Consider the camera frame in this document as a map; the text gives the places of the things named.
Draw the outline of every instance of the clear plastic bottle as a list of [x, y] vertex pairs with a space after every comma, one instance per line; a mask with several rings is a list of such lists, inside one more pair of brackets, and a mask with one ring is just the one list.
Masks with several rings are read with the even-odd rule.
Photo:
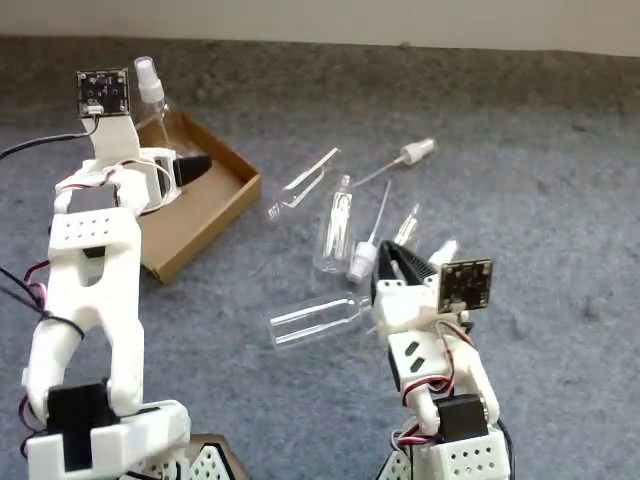
[[368, 297], [344, 291], [275, 309], [268, 315], [271, 341], [281, 348], [348, 331], [369, 308]]
[[351, 177], [340, 178], [338, 190], [323, 212], [313, 256], [314, 266], [328, 273], [346, 273], [353, 253]]
[[155, 127], [152, 135], [153, 144], [145, 146], [170, 148], [176, 151], [178, 157], [202, 155], [202, 150], [186, 133], [182, 114], [164, 94], [153, 59], [139, 57], [134, 64], [142, 100], [136, 114], [136, 129]]
[[416, 203], [411, 208], [409, 215], [405, 217], [400, 226], [393, 233], [392, 240], [398, 245], [415, 250], [419, 243], [419, 220], [420, 204]]

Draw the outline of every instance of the cardboard box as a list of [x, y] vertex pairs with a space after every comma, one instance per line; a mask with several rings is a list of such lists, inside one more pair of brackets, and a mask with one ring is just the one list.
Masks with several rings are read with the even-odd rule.
[[[262, 190], [260, 174], [249, 162], [188, 115], [182, 116], [189, 139], [213, 159], [213, 165], [182, 187], [176, 200], [139, 218], [142, 264], [163, 283], [171, 281], [255, 202]], [[150, 125], [138, 134], [144, 147], [154, 145], [158, 132]]]

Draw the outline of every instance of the white wall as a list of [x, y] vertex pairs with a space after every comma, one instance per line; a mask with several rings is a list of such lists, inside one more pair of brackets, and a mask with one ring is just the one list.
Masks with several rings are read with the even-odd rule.
[[640, 56], [640, 1], [0, 0], [0, 33], [409, 42]]

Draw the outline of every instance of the white spray cap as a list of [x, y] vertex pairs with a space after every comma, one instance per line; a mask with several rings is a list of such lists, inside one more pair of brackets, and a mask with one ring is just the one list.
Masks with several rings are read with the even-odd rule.
[[360, 283], [373, 270], [378, 248], [369, 242], [360, 242], [351, 260], [351, 267], [347, 273], [347, 280]]
[[405, 145], [400, 150], [402, 162], [413, 165], [424, 157], [436, 151], [436, 141], [433, 138], [425, 138], [419, 142]]
[[153, 58], [138, 57], [134, 65], [136, 74], [138, 75], [138, 89], [140, 97], [144, 103], [156, 103], [164, 99], [164, 90], [162, 82], [156, 73], [156, 67], [153, 65]]
[[458, 251], [458, 242], [455, 240], [447, 240], [444, 245], [440, 247], [440, 250], [435, 252], [429, 257], [429, 263], [440, 267], [443, 263], [449, 263], [453, 260], [456, 252]]

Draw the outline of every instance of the white robotic arm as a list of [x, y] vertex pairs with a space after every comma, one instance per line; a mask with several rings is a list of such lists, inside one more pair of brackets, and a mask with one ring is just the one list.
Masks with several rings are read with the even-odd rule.
[[[121, 84], [121, 72], [94, 72], [93, 78]], [[98, 115], [109, 113], [93, 107]], [[84, 121], [88, 131], [97, 120]], [[128, 110], [99, 120], [91, 137], [97, 159], [86, 160], [56, 186], [48, 316], [36, 327], [23, 372], [32, 412], [46, 425], [26, 445], [29, 478], [112, 480], [128, 473], [145, 478], [135, 472], [155, 471], [164, 479], [185, 479], [190, 477], [184, 455], [189, 415], [176, 401], [142, 403], [144, 333], [138, 318], [141, 231], [136, 217], [179, 194], [175, 152], [141, 149]], [[161, 175], [169, 177], [164, 192]], [[111, 194], [103, 195], [97, 208], [81, 201], [70, 213], [74, 195], [97, 192], [93, 187]], [[104, 198], [112, 203], [104, 205]], [[95, 327], [111, 344], [108, 382], [64, 387], [67, 365], [84, 334]]]
[[[487, 261], [452, 264], [456, 250], [455, 242], [447, 242], [423, 262], [391, 242], [381, 245], [373, 315], [389, 347], [403, 405], [415, 418], [394, 432], [396, 452], [378, 478], [391, 478], [385, 477], [390, 473], [416, 480], [510, 476], [505, 437], [495, 427], [499, 404], [463, 328], [469, 324], [468, 309], [486, 306], [491, 266]], [[446, 308], [443, 294], [449, 295]]]

